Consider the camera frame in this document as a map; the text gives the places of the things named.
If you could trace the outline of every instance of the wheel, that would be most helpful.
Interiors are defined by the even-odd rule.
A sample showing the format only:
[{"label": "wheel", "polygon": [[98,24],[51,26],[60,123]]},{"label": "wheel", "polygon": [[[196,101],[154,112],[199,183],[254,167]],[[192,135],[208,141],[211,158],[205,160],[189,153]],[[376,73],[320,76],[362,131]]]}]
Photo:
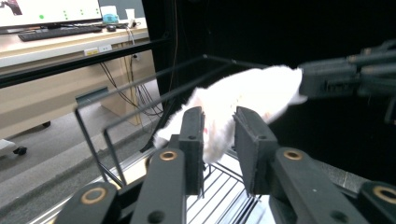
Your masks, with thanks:
[{"label": "wheel", "polygon": [[19,156],[26,154],[27,147],[18,147],[13,152],[14,154],[18,154]]},{"label": "wheel", "polygon": [[45,128],[48,128],[48,127],[50,126],[50,121],[43,123],[43,126],[44,126]]}]

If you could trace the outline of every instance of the gray carpet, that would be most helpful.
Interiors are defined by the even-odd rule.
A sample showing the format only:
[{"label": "gray carpet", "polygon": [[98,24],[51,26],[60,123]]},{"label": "gray carpet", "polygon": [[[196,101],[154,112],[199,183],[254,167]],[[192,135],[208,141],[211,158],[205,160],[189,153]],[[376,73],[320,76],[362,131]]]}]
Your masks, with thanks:
[{"label": "gray carpet", "polygon": [[[139,153],[149,140],[150,134],[143,131],[133,134],[118,144],[117,155],[121,161]],[[107,151],[101,151],[101,162],[108,168],[114,166]],[[86,159],[55,179],[28,192],[0,210],[0,223],[27,223],[51,209],[56,203],[72,195],[82,186],[89,184],[99,176],[92,158]]]},{"label": "gray carpet", "polygon": [[[112,168],[114,162],[106,145],[103,140],[98,140],[101,139],[101,129],[98,127],[106,120],[114,119],[114,114],[99,105],[91,106],[84,113],[90,114],[91,120],[87,123],[94,124],[90,129],[98,130],[90,134],[96,133],[92,139],[100,148],[98,154],[101,162]],[[138,150],[151,137],[150,131],[155,121],[147,117],[143,117],[143,121],[144,128],[123,123],[116,132],[111,133],[112,139],[117,142],[120,161],[139,153]],[[47,129],[37,127],[11,139],[19,144],[29,144],[29,149],[24,156],[8,155],[2,158],[0,223],[26,223],[100,175],[74,114],[51,123]]]}]

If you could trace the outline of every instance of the wire frame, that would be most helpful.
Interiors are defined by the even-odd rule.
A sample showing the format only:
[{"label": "wire frame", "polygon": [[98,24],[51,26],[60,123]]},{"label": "wire frame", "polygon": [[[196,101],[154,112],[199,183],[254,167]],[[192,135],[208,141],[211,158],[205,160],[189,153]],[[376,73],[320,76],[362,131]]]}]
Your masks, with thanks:
[{"label": "wire frame", "polygon": [[[95,150],[95,147],[93,145],[93,142],[90,138],[87,126],[81,116],[81,110],[89,105],[98,103],[99,101],[104,100],[105,98],[107,98],[109,96],[119,94],[123,91],[129,90],[133,87],[136,87],[136,86],[142,85],[146,82],[149,82],[149,81],[153,80],[154,78],[166,77],[166,76],[169,76],[175,72],[181,71],[182,69],[188,69],[188,68],[193,69],[194,66],[197,66],[197,64],[200,64],[200,63],[210,63],[210,66],[209,66],[210,69],[208,69],[209,71],[204,72],[203,74],[198,76],[198,78],[191,80],[187,84],[184,84],[172,91],[169,91],[168,93],[162,95],[159,99],[152,101],[151,104],[140,106],[133,112],[130,112],[124,116],[118,117],[117,119],[114,119],[114,120],[110,121],[107,125],[105,125],[105,127],[103,129],[103,137],[106,141],[107,149],[110,152],[110,156],[111,156],[112,160],[114,161],[117,173],[120,176],[120,179],[118,179],[115,175],[113,175],[109,171],[109,169],[107,169],[100,162],[99,156],[98,156],[98,154]],[[120,167],[120,161],[117,158],[116,150],[115,150],[114,144],[112,142],[111,136],[109,134],[110,130],[117,128],[124,121],[127,121],[128,119],[132,118],[133,116],[140,114],[141,112],[153,107],[154,105],[160,104],[167,100],[171,100],[171,99],[179,96],[181,93],[186,92],[188,90],[193,89],[194,87],[199,86],[201,83],[210,79],[211,77],[215,77],[216,75],[218,75],[220,73],[227,72],[227,69],[231,69],[233,67],[249,69],[249,68],[265,68],[267,66],[262,65],[262,64],[257,64],[257,63],[239,62],[236,60],[224,59],[224,58],[220,58],[220,57],[216,57],[216,56],[202,55],[202,56],[196,57],[194,59],[191,59],[189,61],[186,61],[184,63],[179,63],[177,66],[170,67],[170,68],[164,69],[162,71],[159,71],[154,76],[140,79],[136,82],[132,82],[130,84],[124,85],[122,87],[119,87],[119,88],[117,88],[113,91],[107,92],[107,93],[98,94],[95,97],[93,97],[89,102],[83,102],[82,104],[78,105],[78,107],[75,109],[75,115],[78,120],[78,124],[82,130],[82,133],[84,135],[84,138],[87,141],[88,147],[92,153],[93,159],[98,166],[98,169],[99,169],[99,172],[100,172],[102,178],[106,182],[108,182],[107,177],[110,177],[121,188],[127,185],[127,181],[126,181],[123,171],[121,170],[121,167]]]}]

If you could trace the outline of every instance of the keyboard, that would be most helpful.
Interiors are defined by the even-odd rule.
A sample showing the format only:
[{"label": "keyboard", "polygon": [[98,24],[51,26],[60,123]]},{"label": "keyboard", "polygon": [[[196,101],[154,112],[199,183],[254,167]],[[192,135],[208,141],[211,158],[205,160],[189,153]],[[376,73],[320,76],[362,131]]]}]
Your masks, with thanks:
[{"label": "keyboard", "polygon": [[47,32],[41,33],[29,33],[29,34],[19,34],[18,37],[22,41],[32,41],[32,40],[40,40],[40,39],[49,39],[61,36],[69,36],[69,35],[82,35],[94,32],[101,32],[102,28],[96,26],[82,26],[71,29],[57,29],[57,30],[49,30]]}]

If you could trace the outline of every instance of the electrical outlet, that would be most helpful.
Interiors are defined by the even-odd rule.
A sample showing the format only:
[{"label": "electrical outlet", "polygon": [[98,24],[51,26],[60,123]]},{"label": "electrical outlet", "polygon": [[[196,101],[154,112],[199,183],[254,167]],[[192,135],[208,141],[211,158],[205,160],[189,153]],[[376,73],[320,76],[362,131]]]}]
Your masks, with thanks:
[{"label": "electrical outlet", "polygon": [[105,45],[105,46],[99,47],[99,52],[105,52],[105,51],[109,51],[109,50],[112,50],[111,45]]},{"label": "electrical outlet", "polygon": [[140,53],[133,54],[132,58],[138,62],[142,59]]},{"label": "electrical outlet", "polygon": [[97,54],[97,53],[99,53],[98,48],[84,49],[84,55],[85,56],[90,56],[90,55]]}]

